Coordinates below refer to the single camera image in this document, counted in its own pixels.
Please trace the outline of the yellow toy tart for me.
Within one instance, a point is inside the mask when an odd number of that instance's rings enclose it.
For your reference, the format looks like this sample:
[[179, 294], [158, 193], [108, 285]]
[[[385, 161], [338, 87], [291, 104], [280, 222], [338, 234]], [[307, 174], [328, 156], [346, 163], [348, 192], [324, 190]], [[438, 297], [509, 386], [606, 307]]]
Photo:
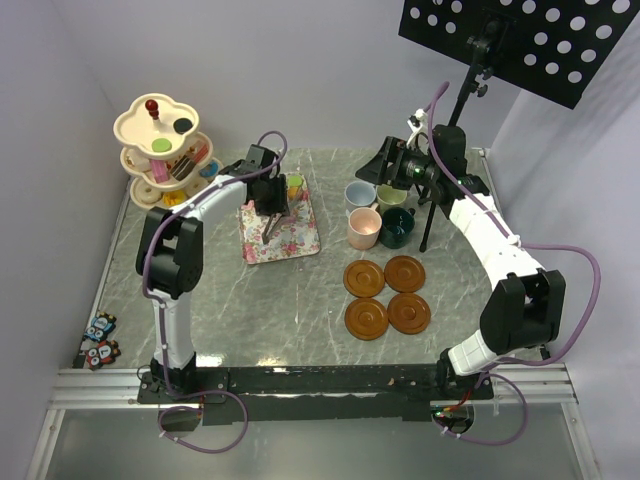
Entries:
[[184, 203], [187, 200], [186, 194], [182, 190], [164, 192], [162, 201], [167, 207], [174, 207]]

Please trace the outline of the pink sprinkled toy donut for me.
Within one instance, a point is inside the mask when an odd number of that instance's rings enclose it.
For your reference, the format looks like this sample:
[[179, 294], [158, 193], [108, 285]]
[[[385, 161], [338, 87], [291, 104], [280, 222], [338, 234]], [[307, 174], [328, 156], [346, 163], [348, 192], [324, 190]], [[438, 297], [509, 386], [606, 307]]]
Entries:
[[189, 197], [193, 197], [208, 186], [208, 182], [202, 179], [194, 180], [186, 188], [185, 192]]

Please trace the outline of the green toy macaron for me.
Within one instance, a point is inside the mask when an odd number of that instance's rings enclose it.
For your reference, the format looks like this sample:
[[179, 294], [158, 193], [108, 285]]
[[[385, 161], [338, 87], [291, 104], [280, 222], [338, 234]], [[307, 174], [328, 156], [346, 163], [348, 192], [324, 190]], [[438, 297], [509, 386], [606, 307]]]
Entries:
[[290, 175], [287, 179], [289, 187], [301, 187], [304, 183], [304, 179], [300, 175]]
[[172, 143], [169, 139], [160, 137], [152, 141], [151, 148], [153, 152], [164, 153], [172, 150]]

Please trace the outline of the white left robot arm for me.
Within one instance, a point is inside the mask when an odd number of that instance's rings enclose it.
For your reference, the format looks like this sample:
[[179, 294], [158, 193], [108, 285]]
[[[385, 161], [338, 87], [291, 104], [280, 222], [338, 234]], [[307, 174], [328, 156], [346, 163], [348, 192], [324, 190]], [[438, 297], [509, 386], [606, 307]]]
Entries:
[[286, 201], [286, 179], [280, 173], [286, 153], [286, 147], [273, 151], [253, 144], [244, 159], [220, 170], [191, 199], [147, 212], [136, 270], [154, 312], [156, 345], [150, 373], [176, 402], [198, 395], [191, 292], [204, 271], [205, 230], [250, 201], [267, 206]]

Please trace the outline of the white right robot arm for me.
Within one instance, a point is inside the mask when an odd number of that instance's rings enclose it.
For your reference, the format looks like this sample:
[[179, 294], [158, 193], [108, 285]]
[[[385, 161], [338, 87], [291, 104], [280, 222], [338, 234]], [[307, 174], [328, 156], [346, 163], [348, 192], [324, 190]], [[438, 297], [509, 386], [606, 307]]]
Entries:
[[386, 137], [356, 176], [399, 190], [417, 187], [421, 201], [440, 208], [466, 238], [488, 276], [492, 293], [478, 329], [446, 350], [446, 368], [436, 375], [439, 392], [454, 399], [470, 388], [471, 375], [504, 356], [557, 338], [566, 282], [559, 271], [545, 270], [520, 245], [501, 218], [489, 187], [468, 173], [464, 131], [438, 125], [432, 135], [427, 151]]

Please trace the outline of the black toy cookie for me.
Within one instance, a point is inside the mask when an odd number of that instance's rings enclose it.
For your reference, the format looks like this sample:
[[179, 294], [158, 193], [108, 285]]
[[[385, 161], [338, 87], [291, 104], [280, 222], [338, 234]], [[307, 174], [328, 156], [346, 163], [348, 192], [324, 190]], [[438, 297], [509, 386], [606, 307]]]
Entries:
[[173, 122], [173, 128], [177, 134], [183, 135], [193, 128], [193, 122], [186, 117], [178, 118]]

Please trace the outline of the chocolate layer toy cake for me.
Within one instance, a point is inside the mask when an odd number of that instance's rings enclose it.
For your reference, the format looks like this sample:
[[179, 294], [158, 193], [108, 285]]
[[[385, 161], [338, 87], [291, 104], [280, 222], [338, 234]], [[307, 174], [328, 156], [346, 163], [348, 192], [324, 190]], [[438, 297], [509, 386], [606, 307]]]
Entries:
[[189, 156], [182, 156], [170, 169], [170, 175], [176, 181], [184, 180], [194, 169], [196, 162]]

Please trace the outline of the blue frosted toy donut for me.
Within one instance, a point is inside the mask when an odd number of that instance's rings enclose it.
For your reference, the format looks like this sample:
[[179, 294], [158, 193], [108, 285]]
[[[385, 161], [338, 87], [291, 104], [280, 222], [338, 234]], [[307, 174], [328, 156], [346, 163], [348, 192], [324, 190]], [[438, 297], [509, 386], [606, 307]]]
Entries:
[[199, 171], [199, 175], [207, 181], [210, 181], [219, 173], [221, 169], [222, 167], [220, 166], [220, 163], [217, 160], [212, 160], [209, 164], [207, 164]]

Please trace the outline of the pink toy cake slice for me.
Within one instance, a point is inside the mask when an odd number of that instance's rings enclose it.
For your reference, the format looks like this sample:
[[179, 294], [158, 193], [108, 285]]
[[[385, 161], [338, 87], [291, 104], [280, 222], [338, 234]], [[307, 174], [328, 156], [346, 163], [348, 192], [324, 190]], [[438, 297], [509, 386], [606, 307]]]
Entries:
[[206, 158], [209, 152], [208, 143], [204, 141], [197, 142], [190, 150], [192, 160], [199, 163]]

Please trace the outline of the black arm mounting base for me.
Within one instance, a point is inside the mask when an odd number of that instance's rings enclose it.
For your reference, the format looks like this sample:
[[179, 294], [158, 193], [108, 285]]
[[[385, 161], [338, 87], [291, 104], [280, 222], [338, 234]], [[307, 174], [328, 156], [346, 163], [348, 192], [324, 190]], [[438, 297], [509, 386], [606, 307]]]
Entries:
[[[441, 364], [203, 367], [191, 398], [172, 397], [162, 381], [142, 375], [137, 402], [149, 406], [186, 405], [203, 409], [206, 426], [248, 419], [307, 421], [399, 418], [431, 420], [431, 408], [472, 400], [491, 400], [493, 388], [478, 374], [459, 377]], [[231, 394], [245, 404], [248, 414]]]

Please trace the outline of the pink toy popsicle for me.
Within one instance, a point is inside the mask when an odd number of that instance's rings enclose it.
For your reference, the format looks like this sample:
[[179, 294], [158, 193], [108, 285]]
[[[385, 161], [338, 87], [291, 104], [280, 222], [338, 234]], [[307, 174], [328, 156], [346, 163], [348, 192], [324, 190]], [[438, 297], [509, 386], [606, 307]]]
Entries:
[[150, 159], [149, 164], [156, 183], [164, 183], [169, 179], [169, 171], [164, 160]]

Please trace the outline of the white toy donut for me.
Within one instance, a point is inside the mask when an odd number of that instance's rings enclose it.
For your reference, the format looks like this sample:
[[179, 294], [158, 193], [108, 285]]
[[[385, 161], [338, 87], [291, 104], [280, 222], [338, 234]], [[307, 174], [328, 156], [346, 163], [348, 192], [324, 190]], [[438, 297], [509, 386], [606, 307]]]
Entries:
[[136, 192], [139, 200], [146, 204], [156, 203], [162, 197], [162, 193], [159, 190], [152, 188], [146, 184], [140, 185], [136, 189]]

